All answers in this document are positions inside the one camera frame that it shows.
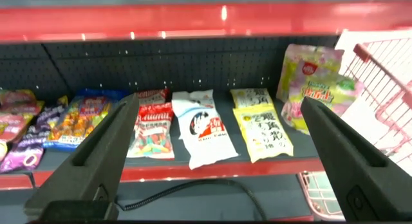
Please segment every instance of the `white snack package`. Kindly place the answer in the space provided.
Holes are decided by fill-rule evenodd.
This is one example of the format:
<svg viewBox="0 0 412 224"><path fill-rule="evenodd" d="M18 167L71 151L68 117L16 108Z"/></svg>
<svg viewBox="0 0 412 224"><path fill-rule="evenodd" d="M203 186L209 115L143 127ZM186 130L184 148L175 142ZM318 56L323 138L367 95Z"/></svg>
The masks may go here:
<svg viewBox="0 0 412 224"><path fill-rule="evenodd" d="M180 138L191 155L190 169L238 155L214 108L212 93L173 93L173 112L178 117Z"/></svg>

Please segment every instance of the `red shelf edge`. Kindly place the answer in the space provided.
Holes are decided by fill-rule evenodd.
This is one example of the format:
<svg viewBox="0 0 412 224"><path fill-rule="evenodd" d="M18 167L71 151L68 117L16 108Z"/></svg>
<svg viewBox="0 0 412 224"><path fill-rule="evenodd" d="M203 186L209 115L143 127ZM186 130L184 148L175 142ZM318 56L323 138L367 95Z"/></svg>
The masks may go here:
<svg viewBox="0 0 412 224"><path fill-rule="evenodd" d="M293 218L274 218L270 219L269 221L315 221L313 215L309 216L301 216L301 217L293 217Z"/></svg>
<svg viewBox="0 0 412 224"><path fill-rule="evenodd" d="M126 167L121 182L148 182L159 180L193 180L202 178L231 178L237 176L265 176L295 174L303 171L322 171L318 158L305 160L276 160L264 162L216 163L190 170L187 165L158 167ZM36 186L41 186L53 171L33 172Z"/></svg>
<svg viewBox="0 0 412 224"><path fill-rule="evenodd" d="M337 34L412 28L412 0L0 9L0 42Z"/></svg>
<svg viewBox="0 0 412 224"><path fill-rule="evenodd" d="M32 183L25 174L0 175L0 191L12 189L32 189Z"/></svg>

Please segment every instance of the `black pegboard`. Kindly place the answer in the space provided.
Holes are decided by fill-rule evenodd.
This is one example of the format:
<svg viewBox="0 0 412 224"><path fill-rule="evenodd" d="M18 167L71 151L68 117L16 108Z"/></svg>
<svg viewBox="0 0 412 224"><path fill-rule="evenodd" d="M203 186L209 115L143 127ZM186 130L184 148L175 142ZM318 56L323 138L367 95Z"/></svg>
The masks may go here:
<svg viewBox="0 0 412 224"><path fill-rule="evenodd" d="M130 92L276 88L291 43L334 47L338 35L0 45L0 89L55 100L82 88Z"/></svg>
<svg viewBox="0 0 412 224"><path fill-rule="evenodd" d="M39 100L69 93L49 59L0 60L0 89L30 89Z"/></svg>
<svg viewBox="0 0 412 224"><path fill-rule="evenodd" d="M41 44L0 44L0 59L47 59Z"/></svg>
<svg viewBox="0 0 412 224"><path fill-rule="evenodd" d="M339 36L45 44L73 91L276 88L291 43L334 47Z"/></svg>
<svg viewBox="0 0 412 224"><path fill-rule="evenodd" d="M49 43L54 59L285 50L290 43L336 45L338 35Z"/></svg>

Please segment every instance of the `snack package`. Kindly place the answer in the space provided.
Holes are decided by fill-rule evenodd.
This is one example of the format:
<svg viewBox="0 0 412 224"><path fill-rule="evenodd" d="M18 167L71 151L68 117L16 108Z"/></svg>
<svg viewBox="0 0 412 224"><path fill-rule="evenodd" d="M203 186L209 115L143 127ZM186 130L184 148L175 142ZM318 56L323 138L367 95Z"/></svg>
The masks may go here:
<svg viewBox="0 0 412 224"><path fill-rule="evenodd" d="M297 67L295 80L290 82L289 99L283 106L281 116L288 125L309 134L301 112L301 104L305 96L321 101L341 116L363 89L364 86L360 82L310 62L301 61Z"/></svg>
<svg viewBox="0 0 412 224"><path fill-rule="evenodd" d="M44 111L37 118L36 124L28 128L21 141L14 144L12 150L1 162L0 173L18 169L32 170L38 166L44 151L42 144L67 105L68 99L64 96L57 101L56 105L44 108Z"/></svg>
<svg viewBox="0 0 412 224"><path fill-rule="evenodd" d="M285 153L294 155L294 146L283 129L273 105L233 109L252 163Z"/></svg>
<svg viewBox="0 0 412 224"><path fill-rule="evenodd" d="M43 143L44 148L74 151L126 96L123 91L83 89L77 93Z"/></svg>
<svg viewBox="0 0 412 224"><path fill-rule="evenodd" d="M0 107L0 113L38 115L43 106L43 101L6 104Z"/></svg>
<svg viewBox="0 0 412 224"><path fill-rule="evenodd" d="M140 106L135 124L135 140L129 146L127 157L174 159L169 134L172 117L170 102Z"/></svg>
<svg viewBox="0 0 412 224"><path fill-rule="evenodd" d="M286 102L289 96L289 83L295 80L299 61L307 61L337 73L341 68L344 50L334 50L321 46L289 44L285 52L281 78L277 86L276 98Z"/></svg>
<svg viewBox="0 0 412 224"><path fill-rule="evenodd" d="M214 108L212 94L213 90L173 93L173 112L179 120L180 138L191 155L190 169L238 155Z"/></svg>
<svg viewBox="0 0 412 224"><path fill-rule="evenodd" d="M153 89L149 91L136 92L139 98L140 105L163 104L166 101L166 96L169 90Z"/></svg>
<svg viewBox="0 0 412 224"><path fill-rule="evenodd" d="M19 141L32 118L30 114L0 113L0 162L7 154L7 143Z"/></svg>
<svg viewBox="0 0 412 224"><path fill-rule="evenodd" d="M269 92L266 88L257 89L231 89L236 108L249 107L258 104L271 104Z"/></svg>
<svg viewBox="0 0 412 224"><path fill-rule="evenodd" d="M0 104L2 106L30 102L36 102L36 97L29 89L18 89L15 91L0 90Z"/></svg>

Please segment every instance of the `metal wire basket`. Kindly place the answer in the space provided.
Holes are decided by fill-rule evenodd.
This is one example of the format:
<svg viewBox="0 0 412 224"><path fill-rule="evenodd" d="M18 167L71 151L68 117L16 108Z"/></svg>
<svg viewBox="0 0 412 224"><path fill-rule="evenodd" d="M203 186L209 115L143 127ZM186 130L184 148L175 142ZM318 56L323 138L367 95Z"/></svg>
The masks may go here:
<svg viewBox="0 0 412 224"><path fill-rule="evenodd" d="M412 175L412 39L356 44L353 52L355 57L340 73L364 84L359 99L386 127L374 141L367 139ZM298 178L315 216L344 219L325 172L303 172Z"/></svg>

